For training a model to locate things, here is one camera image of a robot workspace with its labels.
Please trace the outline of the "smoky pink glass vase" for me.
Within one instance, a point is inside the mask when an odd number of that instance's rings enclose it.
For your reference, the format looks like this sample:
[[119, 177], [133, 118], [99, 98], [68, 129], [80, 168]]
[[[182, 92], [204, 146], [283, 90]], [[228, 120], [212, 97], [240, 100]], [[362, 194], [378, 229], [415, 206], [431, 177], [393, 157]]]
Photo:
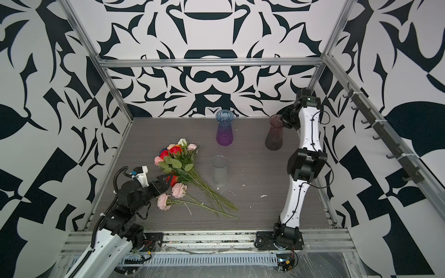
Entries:
[[265, 139], [265, 146], [271, 151], [277, 151], [283, 146], [284, 123], [280, 115], [270, 117], [270, 129]]

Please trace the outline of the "clear glass vase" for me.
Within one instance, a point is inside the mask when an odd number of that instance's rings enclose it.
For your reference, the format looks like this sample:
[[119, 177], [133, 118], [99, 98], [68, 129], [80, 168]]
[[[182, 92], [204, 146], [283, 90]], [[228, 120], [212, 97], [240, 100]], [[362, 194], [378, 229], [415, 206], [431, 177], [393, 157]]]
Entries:
[[225, 186], [228, 184], [227, 160], [222, 155], [213, 158], [213, 182], [216, 186]]

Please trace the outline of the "purple blue glass vase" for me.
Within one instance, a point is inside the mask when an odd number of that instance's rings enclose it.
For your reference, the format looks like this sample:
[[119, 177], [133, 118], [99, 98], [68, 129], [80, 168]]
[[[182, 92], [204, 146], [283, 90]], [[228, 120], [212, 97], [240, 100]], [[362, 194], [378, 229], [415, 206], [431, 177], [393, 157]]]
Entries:
[[229, 146], [232, 144], [234, 135], [231, 124], [234, 118], [234, 113], [229, 110], [221, 110], [216, 113], [216, 120], [219, 123], [216, 140], [219, 145]]

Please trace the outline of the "red rose stem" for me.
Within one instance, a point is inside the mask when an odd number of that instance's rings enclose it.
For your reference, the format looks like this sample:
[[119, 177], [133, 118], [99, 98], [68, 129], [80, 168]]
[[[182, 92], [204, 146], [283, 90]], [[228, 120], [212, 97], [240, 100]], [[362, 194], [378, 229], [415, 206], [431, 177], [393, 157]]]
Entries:
[[179, 177], [173, 175], [167, 176], [166, 182], [171, 187], [174, 187], [179, 182]]

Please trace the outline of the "pink peony flower stem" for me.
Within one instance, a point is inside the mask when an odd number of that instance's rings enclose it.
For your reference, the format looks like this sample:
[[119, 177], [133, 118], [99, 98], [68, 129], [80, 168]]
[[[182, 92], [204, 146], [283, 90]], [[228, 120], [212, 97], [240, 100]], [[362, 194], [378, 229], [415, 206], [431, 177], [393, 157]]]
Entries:
[[209, 206], [206, 206], [204, 202], [199, 202], [192, 196], [187, 194], [188, 187], [183, 183], [176, 183], [171, 188], [171, 193], [163, 193], [159, 197], [157, 197], [156, 206], [162, 211], [169, 210], [173, 205], [185, 205], [189, 213], [191, 211], [188, 208], [188, 205], [197, 206], [200, 208], [204, 208], [208, 211], [216, 213], [217, 215], [223, 215], [228, 218], [236, 218], [234, 215], [227, 214], [223, 212], [222, 209], [213, 209]]

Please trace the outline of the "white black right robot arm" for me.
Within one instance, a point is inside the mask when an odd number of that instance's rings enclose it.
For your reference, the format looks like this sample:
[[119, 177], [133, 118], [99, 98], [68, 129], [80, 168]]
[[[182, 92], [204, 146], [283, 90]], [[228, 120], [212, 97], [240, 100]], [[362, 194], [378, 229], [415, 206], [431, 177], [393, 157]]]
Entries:
[[279, 249], [302, 249], [300, 232], [301, 212], [307, 191], [327, 162], [319, 137], [321, 99], [311, 95], [309, 89], [297, 94], [292, 108], [281, 115], [284, 127], [300, 132], [297, 150], [287, 162], [290, 185], [284, 208], [274, 226], [273, 242]]

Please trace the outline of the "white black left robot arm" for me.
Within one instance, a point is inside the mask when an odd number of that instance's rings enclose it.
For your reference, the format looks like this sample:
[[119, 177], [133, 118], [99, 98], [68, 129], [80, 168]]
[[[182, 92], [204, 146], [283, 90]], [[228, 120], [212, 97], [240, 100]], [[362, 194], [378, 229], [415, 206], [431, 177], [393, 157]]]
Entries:
[[134, 266], [124, 267], [127, 253], [139, 252], [144, 247], [144, 228], [136, 223], [140, 210], [150, 208], [151, 202], [168, 191], [173, 181], [171, 174], [147, 178], [147, 166], [128, 172], [124, 166], [113, 179], [114, 198], [96, 222], [89, 247], [67, 272], [68, 278], [107, 278], [112, 273], [126, 277], [137, 272]]

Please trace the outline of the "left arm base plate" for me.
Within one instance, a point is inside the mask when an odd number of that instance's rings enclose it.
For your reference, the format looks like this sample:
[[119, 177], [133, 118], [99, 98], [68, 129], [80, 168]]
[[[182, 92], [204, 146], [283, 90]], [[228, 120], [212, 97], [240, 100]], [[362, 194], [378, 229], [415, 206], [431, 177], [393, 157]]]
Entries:
[[162, 232], [145, 232], [139, 251], [153, 252], [161, 249], [163, 246], [163, 237], [164, 233]]

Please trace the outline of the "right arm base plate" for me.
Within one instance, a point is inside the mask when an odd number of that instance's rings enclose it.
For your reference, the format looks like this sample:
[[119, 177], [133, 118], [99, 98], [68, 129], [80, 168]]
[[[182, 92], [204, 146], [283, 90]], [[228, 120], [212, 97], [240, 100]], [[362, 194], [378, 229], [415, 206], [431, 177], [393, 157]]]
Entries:
[[303, 250], [305, 243], [299, 234], [296, 240], [275, 236], [272, 231], [257, 231], [254, 247], [258, 250]]

